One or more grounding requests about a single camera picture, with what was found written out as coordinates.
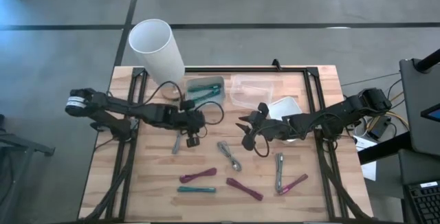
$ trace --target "teal tongs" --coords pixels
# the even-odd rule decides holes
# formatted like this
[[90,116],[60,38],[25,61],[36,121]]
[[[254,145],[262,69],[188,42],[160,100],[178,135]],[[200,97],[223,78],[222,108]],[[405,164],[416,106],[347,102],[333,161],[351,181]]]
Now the teal tongs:
[[188,91],[188,93],[196,93],[199,91],[209,91],[207,94],[205,94],[203,96],[195,97],[192,99],[192,101],[197,103],[197,102],[200,102],[203,100],[207,100],[208,98],[212,98],[214,96],[220,95],[221,84],[215,83],[215,84],[211,84],[211,85],[194,86],[194,87],[189,88],[187,91]]

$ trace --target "gray concrete floor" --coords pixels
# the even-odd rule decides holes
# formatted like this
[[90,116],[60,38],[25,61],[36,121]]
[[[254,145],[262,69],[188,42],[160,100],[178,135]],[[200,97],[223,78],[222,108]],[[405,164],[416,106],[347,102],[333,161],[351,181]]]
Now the gray concrete floor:
[[[0,25],[123,25],[130,0],[0,0]],[[440,22],[440,0],[138,0],[133,24]],[[69,90],[106,91],[120,30],[0,31],[0,113],[6,128],[56,147],[36,155],[17,223],[76,218],[96,132],[64,112]],[[337,65],[346,95],[387,89],[398,61],[438,49],[440,28],[176,30],[186,65]],[[122,65],[139,65],[129,47]],[[402,90],[397,85],[391,95]],[[395,111],[406,117],[405,106]],[[399,132],[403,127],[398,125]],[[370,190],[374,214],[400,221],[399,200]]]

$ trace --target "keyboard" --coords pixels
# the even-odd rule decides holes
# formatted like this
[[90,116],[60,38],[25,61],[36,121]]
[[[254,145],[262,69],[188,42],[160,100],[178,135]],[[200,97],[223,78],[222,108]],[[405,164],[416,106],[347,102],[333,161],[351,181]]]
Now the keyboard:
[[440,181],[418,183],[405,189],[420,223],[440,224]]

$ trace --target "wooden tabletop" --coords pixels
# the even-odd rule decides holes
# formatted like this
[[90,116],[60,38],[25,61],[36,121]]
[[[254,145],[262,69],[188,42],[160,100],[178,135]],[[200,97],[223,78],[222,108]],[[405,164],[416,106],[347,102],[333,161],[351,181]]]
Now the wooden tabletop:
[[[342,101],[342,90],[336,67],[317,67],[319,68],[325,104],[330,106]],[[115,68],[110,86],[110,91],[115,97],[127,98],[131,72],[132,67]],[[238,117],[249,115],[251,110],[235,106],[231,102],[232,79],[237,74],[258,76],[273,82],[272,102],[291,96],[298,103],[302,112],[309,112],[304,78],[300,73],[186,74],[185,80],[207,76],[224,77],[226,92],[223,103],[224,120],[218,125],[207,126],[208,135],[201,139],[199,146],[187,148],[186,138],[183,137],[177,155],[171,154],[171,148],[176,140],[175,131],[154,128],[141,122],[125,221],[327,220],[322,179],[312,133],[308,134],[306,140],[298,140],[290,145],[284,145],[277,140],[270,142],[270,155],[267,158],[260,158],[255,152],[247,151],[242,147],[243,131],[235,123],[240,122]],[[151,79],[148,80],[147,86],[145,99],[157,88]],[[313,94],[315,94],[316,108],[318,108],[314,87]],[[160,94],[157,94],[152,102],[167,101]],[[203,112],[208,120],[215,120],[219,117],[219,111],[215,108],[209,107]],[[111,138],[110,134],[99,134],[97,145],[109,138]],[[229,144],[232,154],[241,162],[243,167],[241,172],[234,171],[230,162],[217,150],[217,142],[222,140]],[[117,142],[111,142],[94,153],[80,217],[88,215],[108,190],[117,146]],[[257,141],[257,148],[265,153],[264,142]],[[306,181],[298,184],[283,196],[276,194],[274,186],[276,174],[274,155],[279,152],[284,154],[283,184],[292,182],[304,173],[309,175]],[[336,154],[344,187],[362,210],[372,216],[355,144],[350,139],[338,140]],[[179,182],[180,175],[198,173],[211,167],[217,168],[216,176],[202,177],[184,185],[215,187],[217,193],[178,193],[176,191],[182,185]],[[246,193],[227,186],[227,177],[233,177],[243,185],[262,193],[264,199],[257,201]],[[338,212],[334,189],[332,189],[332,195]]]

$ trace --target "white paper tube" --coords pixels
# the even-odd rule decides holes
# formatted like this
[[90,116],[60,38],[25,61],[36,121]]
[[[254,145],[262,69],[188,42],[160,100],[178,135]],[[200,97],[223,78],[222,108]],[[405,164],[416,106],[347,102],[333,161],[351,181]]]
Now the white paper tube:
[[167,80],[179,83],[184,77],[184,62],[167,22],[149,19],[137,24],[130,32],[129,44],[158,85]]

